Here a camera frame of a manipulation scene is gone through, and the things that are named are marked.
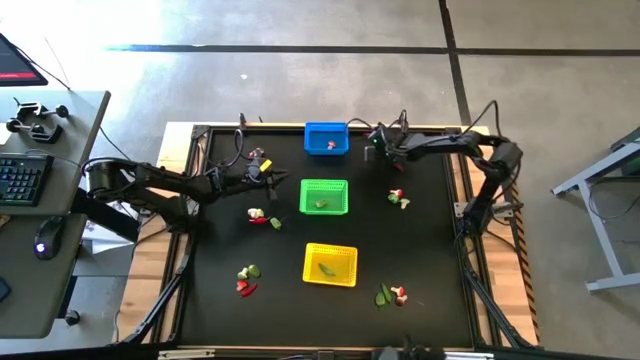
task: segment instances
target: plastic basket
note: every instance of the plastic basket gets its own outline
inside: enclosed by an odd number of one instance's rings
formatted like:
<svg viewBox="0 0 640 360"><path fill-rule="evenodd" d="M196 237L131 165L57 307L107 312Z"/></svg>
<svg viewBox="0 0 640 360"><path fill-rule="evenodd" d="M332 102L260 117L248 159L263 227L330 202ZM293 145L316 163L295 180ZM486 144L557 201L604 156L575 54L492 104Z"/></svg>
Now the plastic basket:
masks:
<svg viewBox="0 0 640 360"><path fill-rule="evenodd" d="M304 254L302 281L308 283L356 286L358 249L347 246L308 243Z"/></svg>
<svg viewBox="0 0 640 360"><path fill-rule="evenodd" d="M318 207L318 202L322 202L324 206ZM346 214L349 212L349 183L347 180L302 180L300 212L307 215Z"/></svg>
<svg viewBox="0 0 640 360"><path fill-rule="evenodd" d="M336 146L329 149L329 142ZM308 122L304 126L304 150L309 155L341 156L349 151L349 128L346 123Z"/></svg>

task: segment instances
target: black mat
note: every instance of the black mat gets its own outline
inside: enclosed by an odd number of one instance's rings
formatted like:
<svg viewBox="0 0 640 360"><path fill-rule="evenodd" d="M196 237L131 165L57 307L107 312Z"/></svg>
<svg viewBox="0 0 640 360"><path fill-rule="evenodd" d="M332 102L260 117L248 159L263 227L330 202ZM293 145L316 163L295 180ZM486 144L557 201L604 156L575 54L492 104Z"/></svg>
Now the black mat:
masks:
<svg viewBox="0 0 640 360"><path fill-rule="evenodd" d="M230 158L230 135L215 138L213 158ZM222 199L203 208L193 277L189 279L181 344L236 346L402 346L415 342L468 347L471 335L462 277L451 242L451 200L444 157L427 156L398 174L365 164L361 135L352 136L345 158L309 158L303 137L251 134L245 149L263 147L274 166L292 175L278 188L280 231L248 223L247 209L267 209L264 191ZM300 180L349 181L349 213L306 216L298 211ZM406 210L386 199L402 188ZM308 242L358 248L354 288L302 281ZM263 272L248 298L236 292L236 274L256 264ZM380 283L403 285L405 307L374 304Z"/></svg>

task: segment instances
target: concrete floor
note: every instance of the concrete floor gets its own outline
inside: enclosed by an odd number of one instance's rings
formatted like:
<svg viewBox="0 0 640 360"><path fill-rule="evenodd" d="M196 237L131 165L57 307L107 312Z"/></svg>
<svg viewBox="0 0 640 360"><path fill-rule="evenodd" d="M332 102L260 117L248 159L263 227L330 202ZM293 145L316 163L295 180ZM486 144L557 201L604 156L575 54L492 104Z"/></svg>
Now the concrete floor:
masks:
<svg viewBox="0 0 640 360"><path fill-rule="evenodd" d="M640 49L640 2L635 0L449 0L448 5L459 47ZM28 20L24 6L34 9ZM60 74L41 34L72 87L112 91L104 128L138 160L155 162L167 121L235 122L239 112L267 122L353 116L389 121L406 108L415 124L460 123L446 55L102 50L134 43L443 47L437 0L27 5L0 0L0 8L0 31L50 71ZM63 14L73 21L59 20ZM610 275L604 256L581 202L556 200L549 189L600 159L610 143L638 126L640 58L461 56L460 64L472 117L497 99L504 134L525 153L519 189L542 344L638 358L640 286L593 296L586 292L585 280ZM484 124L493 127L490 121ZM93 154L115 151L99 138ZM623 205L610 205L611 212ZM610 224L630 229L616 232L616 247L629 271L640 268L640 246L632 243L638 241L637 228L632 230L637 215ZM110 317L124 287L120 276L127 271L124 256L123 251L79 262L81 275L99 276L79 282L74 294L74 305L88 314L88 326L56 324L43 340L0 341L0 352L109 342Z"/></svg>

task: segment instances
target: green basket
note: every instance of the green basket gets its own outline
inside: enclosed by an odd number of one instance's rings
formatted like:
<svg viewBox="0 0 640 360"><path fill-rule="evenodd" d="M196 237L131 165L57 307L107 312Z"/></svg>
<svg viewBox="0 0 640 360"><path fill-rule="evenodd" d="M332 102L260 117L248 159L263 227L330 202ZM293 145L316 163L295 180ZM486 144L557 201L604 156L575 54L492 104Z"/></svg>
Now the green basket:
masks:
<svg viewBox="0 0 640 360"><path fill-rule="evenodd" d="M317 207L325 201L324 207ZM307 215L343 215L349 212L346 180L304 179L300 182L300 212Z"/></svg>

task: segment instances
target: black floor line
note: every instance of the black floor line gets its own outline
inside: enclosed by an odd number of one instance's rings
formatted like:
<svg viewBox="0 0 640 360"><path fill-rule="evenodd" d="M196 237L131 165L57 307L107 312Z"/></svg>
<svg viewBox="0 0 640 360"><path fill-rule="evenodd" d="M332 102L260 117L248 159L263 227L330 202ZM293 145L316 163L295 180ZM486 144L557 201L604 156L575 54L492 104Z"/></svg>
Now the black floor line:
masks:
<svg viewBox="0 0 640 360"><path fill-rule="evenodd" d="M107 51L175 53L292 53L292 54L398 54L481 56L640 57L640 49L499 49L424 46L307 46L307 45L108 45Z"/></svg>
<svg viewBox="0 0 640 360"><path fill-rule="evenodd" d="M440 54L441 47L411 46L297 46L297 45L109 45L108 51L178 52L178 53L291 53L291 54Z"/></svg>
<svg viewBox="0 0 640 360"><path fill-rule="evenodd" d="M442 16L442 26L447 41L447 50L449 50L449 64L451 65L451 76L453 77L453 90L456 93L456 103L458 104L458 112L460 113L460 122L462 125L471 125L471 115L469 114L469 103L467 102L467 93L464 89L462 81L462 69L460 69L460 59L456 50L456 38L453 34L453 25L451 24L451 15L447 7L447 0L439 0L440 15Z"/></svg>
<svg viewBox="0 0 640 360"><path fill-rule="evenodd" d="M458 55L484 56L567 56L567 57L639 57L638 49L492 49L457 48Z"/></svg>

